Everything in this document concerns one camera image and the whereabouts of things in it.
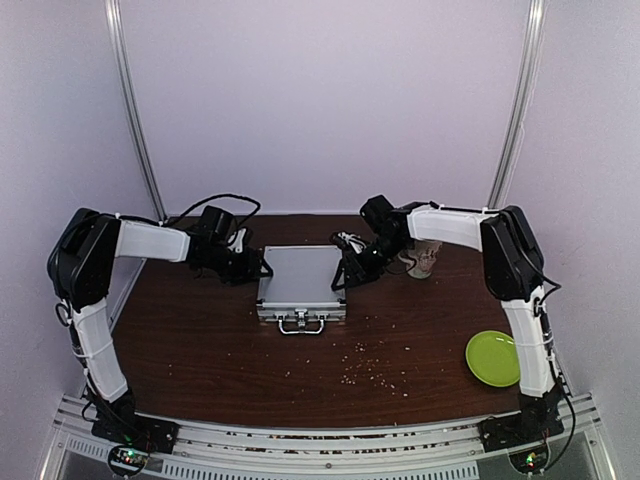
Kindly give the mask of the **aluminium poker case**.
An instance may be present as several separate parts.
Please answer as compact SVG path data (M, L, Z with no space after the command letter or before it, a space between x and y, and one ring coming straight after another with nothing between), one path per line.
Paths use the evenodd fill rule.
M346 291L331 290L341 250L334 245L267 246L264 258L274 270L259 281L256 313L283 335L319 335L329 323L347 317Z

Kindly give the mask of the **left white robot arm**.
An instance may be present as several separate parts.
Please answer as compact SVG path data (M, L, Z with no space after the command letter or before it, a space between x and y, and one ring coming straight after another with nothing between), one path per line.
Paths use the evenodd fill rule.
M88 398L96 407L93 435L136 448L167 451L178 426L137 414L135 397L120 368L107 325L107 296L120 257L186 263L214 271L227 285L273 274L250 232L234 227L231 213L208 207L195 224L176 229L137 217L76 211L51 252L47 272L59 302L56 313L69 329L83 367Z

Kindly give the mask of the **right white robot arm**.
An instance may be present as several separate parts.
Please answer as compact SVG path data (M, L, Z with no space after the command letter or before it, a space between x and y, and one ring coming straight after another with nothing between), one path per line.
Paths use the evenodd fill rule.
M478 425L487 451L542 442L563 432L558 404L564 390L546 313L544 257L523 210L445 207L412 202L394 207L383 195L370 198L360 215L373 231L368 242L335 232L331 242L342 252L331 287L350 289L377 280L401 251L433 240L475 249L483 255L489 292L500 301L509 322L520 370L519 410L487 418Z

